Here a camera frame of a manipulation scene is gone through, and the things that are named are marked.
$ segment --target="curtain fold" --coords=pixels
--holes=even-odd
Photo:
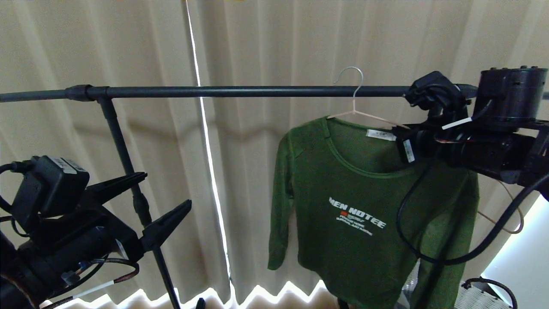
[[[456,83],[477,85],[490,67],[547,67],[546,1],[246,1],[188,2],[202,84],[331,85],[347,66],[365,85],[410,85],[439,70]],[[346,71],[340,85],[358,85]],[[259,284],[276,294],[287,280],[309,293],[318,276],[296,261],[296,232],[283,267],[266,269],[271,185],[279,139],[292,127],[348,111],[349,98],[214,98],[206,117],[237,301]],[[426,112],[400,98],[358,98],[357,109],[401,123]],[[549,117],[540,109],[539,118]],[[361,116],[352,122],[387,127]],[[510,202],[494,180],[480,177],[479,209],[498,218]],[[516,194],[518,187],[509,186]],[[522,205],[527,211],[535,196]],[[508,228],[518,224],[514,216]],[[472,248],[492,225],[478,217]],[[478,276],[508,235],[500,233],[465,278]]]
[[[186,5],[182,2],[2,2],[0,92],[95,86],[196,85]],[[153,219],[186,199],[193,209],[162,246],[181,301],[214,288],[230,296],[211,189],[199,100],[115,99],[119,122]],[[31,155],[64,156],[91,174],[90,184],[124,174],[100,107],[95,102],[0,104],[2,162]],[[11,201],[20,179],[2,175]],[[140,236],[143,227],[124,193],[107,207]],[[2,232],[22,239],[2,225]],[[120,302],[143,289],[166,293],[152,253],[134,279],[106,289]],[[82,290],[116,278],[125,267],[106,265]],[[85,297],[91,300],[105,293]]]

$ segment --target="white wall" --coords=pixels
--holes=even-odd
[[[549,202],[540,196],[482,276],[508,286],[521,308],[549,307]],[[508,303],[504,290],[493,287]]]

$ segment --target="green shirt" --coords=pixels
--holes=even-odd
[[[320,118],[282,138],[268,267],[284,261],[295,208],[299,263],[346,302],[390,309],[417,262],[396,232],[396,212],[426,163],[404,165],[395,142],[367,137],[368,129]],[[437,162],[404,210],[403,231],[428,256],[461,256],[469,250],[478,197],[475,173]],[[453,308],[463,269],[422,261],[412,308]]]

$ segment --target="neckline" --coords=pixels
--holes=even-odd
[[[379,128],[374,128],[371,126],[365,126],[360,124],[355,124],[351,122],[346,122],[344,120],[338,119],[338,118],[331,118],[330,121],[338,122],[343,125],[352,126],[357,129],[361,130],[378,130],[378,131],[387,131]],[[400,170],[396,170],[394,172],[389,173],[375,173],[375,172],[369,172],[367,170],[363,170],[361,168],[358,168],[354,165],[352,165],[349,161],[347,161],[341,153],[339,153],[338,149],[336,148],[334,141],[332,140],[330,129],[328,127],[328,117],[321,118],[322,127],[324,130],[324,139],[326,140],[326,143],[328,144],[328,147],[330,148],[331,153],[334,155],[334,157],[341,163],[343,166],[345,166],[347,169],[351,170],[354,173],[360,174],[362,176],[370,177],[370,178],[380,178],[380,179],[389,179],[389,178],[397,178],[402,177],[405,175],[409,175],[414,172],[414,166],[409,166]]]

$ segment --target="hanger hook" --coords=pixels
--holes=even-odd
[[[334,81],[334,85],[338,83],[339,78],[341,77],[342,73],[345,72],[347,69],[355,69],[360,73],[360,85],[355,90],[355,92],[352,93],[352,97],[355,98],[357,91],[360,89],[360,87],[362,87],[362,84],[364,83],[364,73],[362,72],[361,69],[359,69],[357,67],[346,67],[345,69],[341,70],[341,72],[339,72],[338,78]]]

